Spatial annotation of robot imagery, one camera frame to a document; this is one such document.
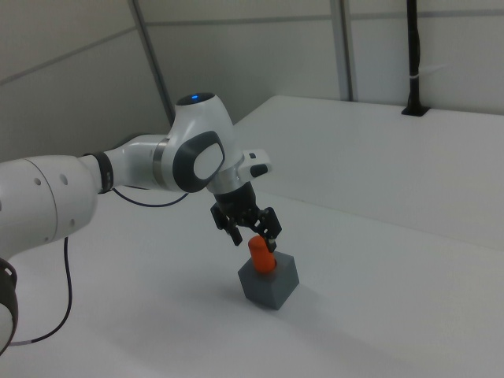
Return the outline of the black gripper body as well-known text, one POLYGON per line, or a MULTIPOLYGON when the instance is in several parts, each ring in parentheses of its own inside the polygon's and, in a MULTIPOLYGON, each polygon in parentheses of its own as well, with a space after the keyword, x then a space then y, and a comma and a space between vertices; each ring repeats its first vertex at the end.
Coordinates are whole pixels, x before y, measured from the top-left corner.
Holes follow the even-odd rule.
POLYGON ((251 183, 245 183, 240 188, 226 194, 214 195, 216 208, 226 217, 236 221, 258 218, 259 208, 256 203, 256 194, 251 183))

